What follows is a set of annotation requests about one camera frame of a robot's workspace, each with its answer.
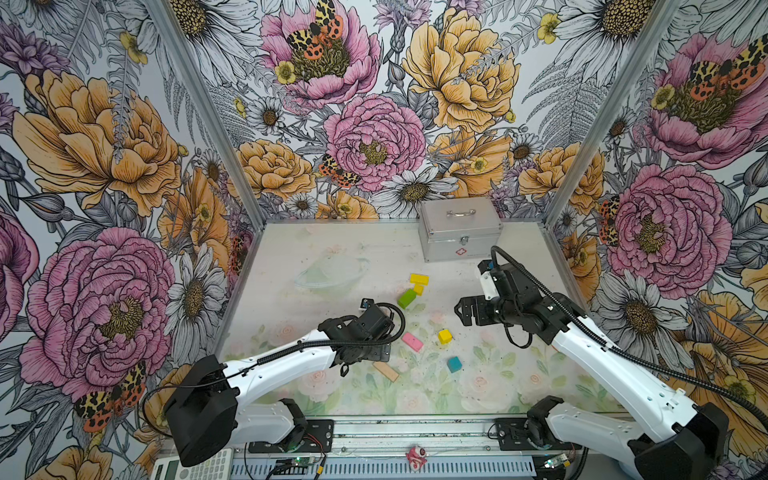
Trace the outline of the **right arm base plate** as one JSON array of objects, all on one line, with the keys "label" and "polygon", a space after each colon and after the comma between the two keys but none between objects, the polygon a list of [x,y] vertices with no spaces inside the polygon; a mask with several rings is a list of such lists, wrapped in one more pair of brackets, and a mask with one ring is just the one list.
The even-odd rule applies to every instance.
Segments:
[{"label": "right arm base plate", "polygon": [[492,421],[486,432],[488,439],[496,441],[501,451],[576,451],[583,447],[572,442],[560,442],[553,437],[547,437],[544,433],[537,436],[528,427],[526,417],[502,417]]}]

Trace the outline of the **green rectangular block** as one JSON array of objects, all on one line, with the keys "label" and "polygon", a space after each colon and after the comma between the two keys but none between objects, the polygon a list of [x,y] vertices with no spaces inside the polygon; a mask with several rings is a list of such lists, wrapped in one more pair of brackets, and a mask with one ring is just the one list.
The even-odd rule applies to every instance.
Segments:
[{"label": "green rectangular block", "polygon": [[408,289],[397,299],[397,305],[401,309],[407,309],[416,300],[417,297],[418,294],[414,289]]}]

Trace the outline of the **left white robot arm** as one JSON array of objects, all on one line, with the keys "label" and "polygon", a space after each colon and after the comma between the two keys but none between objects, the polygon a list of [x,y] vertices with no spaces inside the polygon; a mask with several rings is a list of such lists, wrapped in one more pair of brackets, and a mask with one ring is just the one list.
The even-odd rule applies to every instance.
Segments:
[{"label": "left white robot arm", "polygon": [[356,363],[385,362],[405,327],[399,307],[372,303],[359,315],[326,319],[261,355],[197,361],[180,384],[170,386],[163,409],[181,465],[197,466],[234,444],[297,444],[307,430],[298,405],[290,399],[263,404],[261,398],[311,373],[337,367],[346,374]]}]

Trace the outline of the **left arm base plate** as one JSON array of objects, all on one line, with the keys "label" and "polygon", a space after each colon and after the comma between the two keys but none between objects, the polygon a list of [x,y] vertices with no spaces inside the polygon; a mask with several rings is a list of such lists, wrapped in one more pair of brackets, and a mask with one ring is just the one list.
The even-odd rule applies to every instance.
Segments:
[{"label": "left arm base plate", "polygon": [[309,419],[302,427],[296,427],[276,444],[251,442],[250,454],[330,453],[334,439],[335,422],[331,419]]}]

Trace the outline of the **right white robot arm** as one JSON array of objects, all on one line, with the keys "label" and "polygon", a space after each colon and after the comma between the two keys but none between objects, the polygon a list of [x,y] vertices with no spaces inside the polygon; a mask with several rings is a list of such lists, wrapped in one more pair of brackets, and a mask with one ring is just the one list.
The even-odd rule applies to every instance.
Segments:
[{"label": "right white robot arm", "polygon": [[699,405],[638,362],[614,352],[614,342],[561,293],[546,293],[525,270],[483,260],[482,294],[463,297],[454,311],[465,326],[519,326],[584,369],[628,412],[629,419],[583,411],[549,395],[527,413],[529,442],[572,443],[608,456],[635,479],[706,479],[725,451],[726,415]]}]

